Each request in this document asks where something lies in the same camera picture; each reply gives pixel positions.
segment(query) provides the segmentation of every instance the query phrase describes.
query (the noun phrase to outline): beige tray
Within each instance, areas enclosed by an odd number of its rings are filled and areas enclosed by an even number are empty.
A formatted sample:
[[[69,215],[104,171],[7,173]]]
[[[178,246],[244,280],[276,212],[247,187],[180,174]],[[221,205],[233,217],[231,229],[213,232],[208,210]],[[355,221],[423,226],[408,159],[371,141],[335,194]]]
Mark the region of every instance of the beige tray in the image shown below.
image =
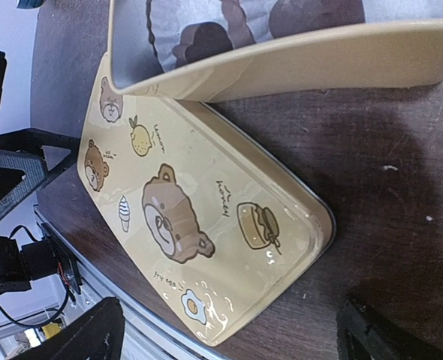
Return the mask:
[[[236,49],[160,74],[145,2],[112,0],[108,76],[116,92],[219,102],[331,88],[404,88],[443,80],[443,19],[359,24]]]
[[[78,173],[130,258],[215,346],[256,317],[331,242],[307,186],[201,103],[118,96],[103,57]]]

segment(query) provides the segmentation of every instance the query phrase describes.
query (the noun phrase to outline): wooden table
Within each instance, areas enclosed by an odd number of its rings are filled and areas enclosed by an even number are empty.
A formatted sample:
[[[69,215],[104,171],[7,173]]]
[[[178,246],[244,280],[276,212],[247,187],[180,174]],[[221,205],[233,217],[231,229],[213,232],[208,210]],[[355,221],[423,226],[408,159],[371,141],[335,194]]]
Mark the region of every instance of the wooden table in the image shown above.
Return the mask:
[[[106,51],[107,18],[108,0],[56,0],[41,8],[34,127],[80,135]],[[339,230],[304,276],[215,349],[233,359],[337,359],[335,314],[348,291],[443,349],[443,83],[307,91],[216,108],[325,199]],[[43,214],[106,276],[191,336],[127,257],[74,167],[38,199]]]

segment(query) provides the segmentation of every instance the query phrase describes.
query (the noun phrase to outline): white wall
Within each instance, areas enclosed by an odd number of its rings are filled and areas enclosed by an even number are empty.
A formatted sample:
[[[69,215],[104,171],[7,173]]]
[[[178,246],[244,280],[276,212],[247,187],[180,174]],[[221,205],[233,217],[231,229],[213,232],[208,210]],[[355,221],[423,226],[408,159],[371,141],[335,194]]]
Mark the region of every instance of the white wall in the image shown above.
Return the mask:
[[[0,50],[6,53],[8,68],[3,87],[0,109],[0,134],[30,126],[30,88],[32,78],[32,54],[38,12],[17,10],[15,0],[0,0]],[[8,236],[18,224],[25,224],[36,237],[40,233],[35,224],[32,195],[0,222],[0,236]],[[23,231],[17,237],[19,244],[29,242]],[[28,292],[9,293],[0,296],[0,304],[15,319],[50,308],[59,303],[56,277],[35,281]],[[0,314],[0,325],[5,318]]]

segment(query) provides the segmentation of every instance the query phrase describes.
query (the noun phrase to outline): black cable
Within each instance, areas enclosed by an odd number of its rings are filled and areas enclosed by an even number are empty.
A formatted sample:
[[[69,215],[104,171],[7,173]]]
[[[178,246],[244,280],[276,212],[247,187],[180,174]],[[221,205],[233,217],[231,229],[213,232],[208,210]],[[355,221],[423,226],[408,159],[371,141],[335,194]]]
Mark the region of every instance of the black cable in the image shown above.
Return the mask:
[[[32,240],[32,242],[40,242],[39,240],[37,240],[33,234],[31,233],[31,231],[29,231],[29,229],[24,226],[24,225],[18,225],[17,227],[15,227],[13,229],[13,231],[11,232],[10,236],[8,236],[9,239],[13,239],[13,236],[18,233],[21,229],[26,231],[26,234],[28,234],[29,238]]]
[[[43,321],[42,323],[40,323],[40,324],[32,324],[32,325],[30,325],[30,324],[23,324],[23,323],[21,323],[21,322],[19,322],[19,321],[17,321],[17,320],[15,320],[14,318],[12,318],[6,311],[5,311],[5,309],[0,305],[0,311],[2,312],[2,314],[8,319],[8,320],[10,320],[13,324],[16,324],[16,325],[18,325],[18,326],[21,326],[21,327],[23,327],[23,328],[26,328],[26,329],[33,329],[33,328],[42,328],[43,326],[46,326],[46,325],[48,325],[48,324],[50,324],[50,323],[52,323],[53,321],[55,321],[56,320],[56,318],[57,317],[59,317],[60,316],[60,314],[63,312],[63,310],[66,308],[66,305],[68,304],[68,299],[70,298],[70,289],[68,288],[68,286],[66,286],[66,285],[64,285],[63,284],[63,286],[65,287],[65,289],[66,289],[66,295],[65,295],[65,300],[63,300],[63,303],[62,303],[62,306],[60,306],[59,307],[59,309],[48,319],[48,320],[45,320],[45,321]]]
[[[48,308],[44,309],[44,311],[58,311],[58,309],[56,307],[48,307]]]

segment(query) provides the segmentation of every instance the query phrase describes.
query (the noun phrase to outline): bear face illustration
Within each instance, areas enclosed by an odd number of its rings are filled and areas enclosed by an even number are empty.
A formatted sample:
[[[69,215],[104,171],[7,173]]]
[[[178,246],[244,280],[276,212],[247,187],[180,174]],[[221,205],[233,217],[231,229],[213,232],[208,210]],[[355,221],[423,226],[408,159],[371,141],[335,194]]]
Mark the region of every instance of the bear face illustration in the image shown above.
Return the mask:
[[[198,254],[211,257],[215,253],[170,165],[162,164],[158,175],[145,184],[142,207],[153,238],[169,259],[183,264]]]
[[[111,89],[106,77],[101,80],[100,110],[107,122],[116,122],[123,113],[123,96]]]
[[[91,139],[85,155],[85,174],[94,191],[100,191],[104,180],[110,173],[110,167],[103,161],[100,150]]]

